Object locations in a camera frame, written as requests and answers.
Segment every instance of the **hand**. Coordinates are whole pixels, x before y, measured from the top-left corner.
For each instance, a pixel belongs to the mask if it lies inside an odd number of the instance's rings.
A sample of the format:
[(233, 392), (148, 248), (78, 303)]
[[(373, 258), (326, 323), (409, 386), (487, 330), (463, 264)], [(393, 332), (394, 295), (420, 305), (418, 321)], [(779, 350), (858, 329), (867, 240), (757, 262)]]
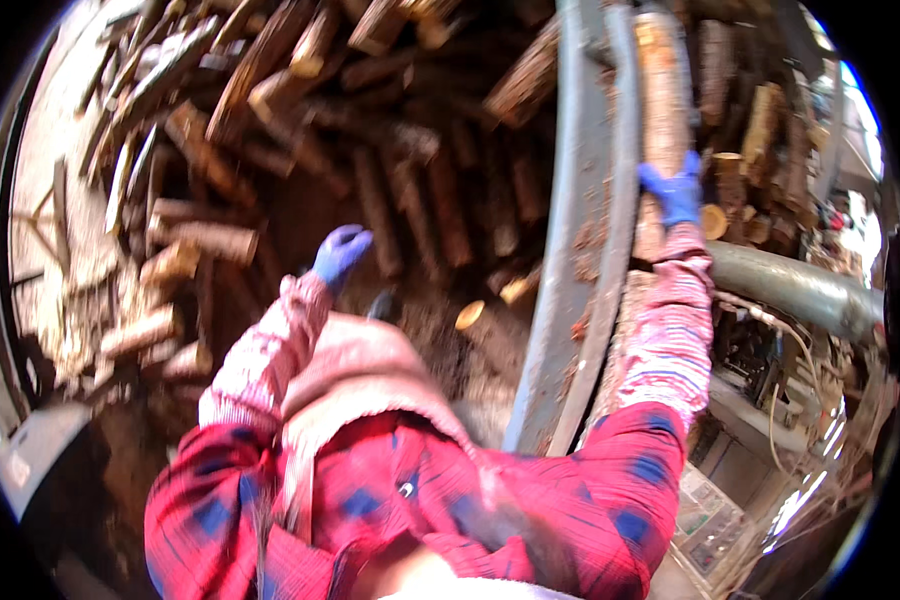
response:
[(373, 243), (373, 232), (359, 224), (345, 224), (330, 232), (316, 251), (313, 271), (334, 296), (344, 289), (347, 275), (367, 253)]
[(687, 150), (683, 160), (683, 170), (669, 179), (660, 176), (657, 168), (643, 162), (637, 167), (640, 183), (660, 200), (663, 218), (660, 220), (666, 229), (677, 223), (700, 224), (701, 187), (697, 174), (700, 173), (700, 157), (696, 151)]

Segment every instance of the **dirt ground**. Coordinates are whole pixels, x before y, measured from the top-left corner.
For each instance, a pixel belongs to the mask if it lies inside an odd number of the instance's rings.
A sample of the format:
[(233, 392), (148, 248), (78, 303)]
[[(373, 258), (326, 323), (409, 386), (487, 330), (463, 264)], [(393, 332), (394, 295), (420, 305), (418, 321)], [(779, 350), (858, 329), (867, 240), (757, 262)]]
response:
[[(99, 31), (107, 18), (133, 4), (134, 0), (110, 0), (98, 6), (92, 0), (81, 0), (71, 7), (63, 18), (60, 37), (50, 53), (24, 129), (13, 191), (14, 210), (32, 210), (52, 185), (54, 162), (61, 156), (67, 162), (72, 254), (69, 274), (62, 274), (21, 223), (13, 225), (11, 234), (15, 277), (44, 271), (42, 279), (18, 288), (16, 309), (21, 334), (32, 334), (38, 340), (55, 365), (58, 384), (80, 374), (91, 377), (92, 356), (102, 333), (115, 321), (132, 319), (146, 304), (143, 292), (137, 289), (132, 263), (123, 257), (116, 240), (104, 234), (107, 198), (103, 188), (89, 186), (77, 176), (77, 165), (100, 106), (94, 100), (84, 116), (74, 115), (74, 106), (104, 53), (104, 48), (95, 44)], [(310, 265), (324, 236), (336, 226), (363, 221), (356, 198), (333, 200), (305, 173), (294, 173), (287, 180), (260, 177), (254, 184), (263, 204), (270, 206), (271, 236), (288, 273), (299, 273)], [(46, 226), (43, 231), (53, 243), (51, 228)], [(402, 234), (403, 248), (408, 251), (412, 246), (409, 235), (406, 231)], [(472, 285), (439, 290), (425, 281), (419, 260), (409, 254), (406, 258), (408, 266), (417, 268), (410, 268), (399, 284), (384, 281), (373, 261), (365, 260), (351, 277), (336, 309), (364, 313), (380, 291), (393, 290), (403, 304), (400, 327), (431, 366), (471, 437), (481, 446), (498, 448), (510, 419), (515, 390), (494, 375), (453, 328), (457, 312), (474, 300), (467, 292)], [(114, 283), (117, 293), (111, 299), (108, 289)], [(217, 315), (237, 317), (217, 319), (220, 339), (215, 352), (223, 355), (250, 321), (230, 305), (226, 290), (217, 290), (216, 297)], [(111, 304), (116, 314), (110, 314)]]

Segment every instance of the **firewood pile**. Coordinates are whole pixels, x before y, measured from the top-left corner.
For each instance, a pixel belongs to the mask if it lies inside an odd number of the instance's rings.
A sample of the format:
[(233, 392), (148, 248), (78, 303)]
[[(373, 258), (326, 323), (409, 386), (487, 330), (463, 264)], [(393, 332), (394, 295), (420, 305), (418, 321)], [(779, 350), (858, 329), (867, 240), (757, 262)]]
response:
[(108, 21), (75, 108), (101, 106), (79, 174), (106, 190), (105, 230), (155, 298), (103, 335), (114, 377), (129, 366), (199, 396), (226, 352), (215, 290), (249, 323), (279, 294), (289, 269), (257, 189), (298, 171), (327, 194), (297, 202), (359, 203), (384, 278), (416, 264), (444, 289), (490, 275), (504, 311), (519, 307), (540, 281), (549, 210), (554, 12), (552, 0), (149, 0)]
[(818, 224), (808, 162), (827, 140), (804, 74), (786, 59), (770, 4), (681, 6), (699, 112), (706, 237), (795, 257), (801, 233)]

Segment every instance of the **blue glove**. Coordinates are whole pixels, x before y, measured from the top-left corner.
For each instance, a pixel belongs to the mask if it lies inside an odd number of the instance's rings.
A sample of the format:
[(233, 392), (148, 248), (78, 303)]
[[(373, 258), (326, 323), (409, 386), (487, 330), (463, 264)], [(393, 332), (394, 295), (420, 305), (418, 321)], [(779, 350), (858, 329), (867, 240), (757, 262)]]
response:
[(640, 183), (660, 200), (664, 228), (669, 230), (684, 222), (700, 224), (701, 187), (697, 177), (700, 157), (696, 151), (687, 150), (683, 170), (669, 179), (660, 176), (657, 168), (648, 162), (640, 163), (637, 173), (640, 174)]
[(344, 290), (347, 275), (367, 253), (373, 243), (373, 232), (359, 224), (345, 224), (330, 232), (316, 251), (313, 272), (334, 296)]

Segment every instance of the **gray metal pipe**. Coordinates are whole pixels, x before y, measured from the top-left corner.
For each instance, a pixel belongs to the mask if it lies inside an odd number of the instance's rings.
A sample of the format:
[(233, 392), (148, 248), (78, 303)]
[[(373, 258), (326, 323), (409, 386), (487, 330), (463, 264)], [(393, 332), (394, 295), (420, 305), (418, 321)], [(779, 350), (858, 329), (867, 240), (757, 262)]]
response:
[(883, 324), (883, 292), (793, 258), (727, 242), (707, 242), (710, 277), (721, 290), (746, 296), (820, 326), (851, 342), (874, 342)]

